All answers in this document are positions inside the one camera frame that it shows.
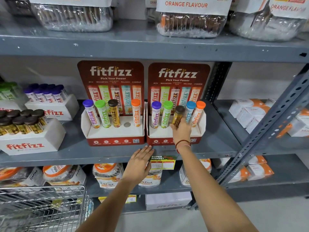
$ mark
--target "blue cap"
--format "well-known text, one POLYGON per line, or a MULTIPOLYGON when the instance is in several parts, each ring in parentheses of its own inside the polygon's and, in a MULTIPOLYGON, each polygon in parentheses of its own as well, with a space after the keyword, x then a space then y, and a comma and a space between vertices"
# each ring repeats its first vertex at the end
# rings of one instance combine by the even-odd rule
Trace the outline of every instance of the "blue cap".
POLYGON ((54 89, 55 87, 56 87, 55 84, 50 84, 47 86, 47 89, 54 89))
POLYGON ((46 89, 47 86, 48 86, 48 84, 41 84, 41 85, 39 85, 39 88, 41 88, 41 89, 46 89))
POLYGON ((43 90, 43 94, 50 94, 50 89, 43 90))
POLYGON ((52 94, 60 94, 60 93, 61 93, 60 89, 54 89, 52 91, 52 94))
POLYGON ((39 87, 39 84, 33 83, 33 84, 30 84, 29 87, 32 88, 32 89, 36 89, 37 87, 39 87))
POLYGON ((23 92, 24 92, 25 94, 29 94, 29 93, 32 93, 32 92, 33 92, 33 89, 30 88, 30 87, 28 87, 28 88, 25 88, 25 89, 23 90, 23 92))
POLYGON ((188 109, 194 109, 194 108, 196 108, 196 103, 193 102, 193 101, 188 101, 186 107, 188 109))
POLYGON ((42 93, 42 90, 40 88, 37 88, 37 89, 33 90, 33 92, 36 93, 36 94, 40 94, 40 93, 42 93))
POLYGON ((152 104, 151 104, 151 107, 152 107, 153 109, 160 109, 161 106, 162 106, 162 104, 161 104, 159 101, 154 101, 154 102, 152 102, 152 104))
POLYGON ((92 107, 93 101, 90 100, 90 99, 87 99, 87 100, 83 101, 83 105, 84 105, 84 107, 92 107))
POLYGON ((63 85, 56 85, 56 88, 61 90, 61 89, 64 89, 64 86, 63 85))

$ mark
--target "person's left hand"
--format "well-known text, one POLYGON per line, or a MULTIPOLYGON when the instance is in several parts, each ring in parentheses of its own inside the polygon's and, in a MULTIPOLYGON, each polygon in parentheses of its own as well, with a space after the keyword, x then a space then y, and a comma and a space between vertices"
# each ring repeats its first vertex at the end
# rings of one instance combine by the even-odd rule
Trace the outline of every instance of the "person's left hand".
POLYGON ((123 173, 121 181, 128 183, 132 189, 140 183, 151 169, 151 163, 148 160, 154 151, 151 149, 151 146, 145 146, 143 149, 138 149, 134 152, 123 173))

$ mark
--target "hand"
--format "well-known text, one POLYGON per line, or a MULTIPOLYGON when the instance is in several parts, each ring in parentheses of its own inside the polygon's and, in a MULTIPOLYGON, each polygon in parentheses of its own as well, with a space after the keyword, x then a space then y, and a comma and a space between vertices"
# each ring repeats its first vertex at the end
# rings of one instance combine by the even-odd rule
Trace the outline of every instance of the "hand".
POLYGON ((188 142, 191 141, 191 125, 186 122, 185 117, 181 118, 178 128, 173 124, 170 124, 170 126, 173 130, 173 140, 175 144, 177 144, 180 140, 187 140, 188 142))
POLYGON ((134 152, 123 173, 121 181, 128 183, 132 189, 140 183, 151 169, 151 163, 148 160, 154 151, 151 149, 151 146, 146 145, 143 149, 138 149, 134 152))

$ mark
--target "tube with orange cap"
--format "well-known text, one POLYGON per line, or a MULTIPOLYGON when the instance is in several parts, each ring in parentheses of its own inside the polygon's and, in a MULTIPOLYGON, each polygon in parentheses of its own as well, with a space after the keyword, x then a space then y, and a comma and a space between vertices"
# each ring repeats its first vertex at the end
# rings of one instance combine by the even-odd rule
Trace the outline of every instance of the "tube with orange cap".
POLYGON ((141 101, 137 98, 132 99, 133 124, 135 127, 141 126, 141 101))
POLYGON ((194 109, 194 112, 191 116, 190 124, 192 127, 195 127, 198 123, 198 120, 200 119, 203 109, 206 107, 206 103, 203 101, 197 101, 196 102, 196 108, 194 109))

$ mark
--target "jar with orange lid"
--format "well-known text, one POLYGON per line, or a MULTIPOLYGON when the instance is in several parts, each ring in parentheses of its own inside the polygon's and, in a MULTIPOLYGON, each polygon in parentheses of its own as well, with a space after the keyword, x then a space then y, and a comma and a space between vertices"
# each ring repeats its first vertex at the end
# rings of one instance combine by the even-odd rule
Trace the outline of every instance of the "jar with orange lid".
POLYGON ((162 170, 150 170, 149 174, 138 185, 141 187, 155 187, 160 185, 162 170))
POLYGON ((122 163, 94 164, 92 173, 101 188, 113 189, 116 187, 123 174, 122 163))
POLYGON ((44 179, 52 186, 84 185, 86 182, 86 174, 79 165, 44 166, 43 174, 44 179))
POLYGON ((44 184, 43 172, 37 167, 0 168, 0 187, 32 187, 44 184))

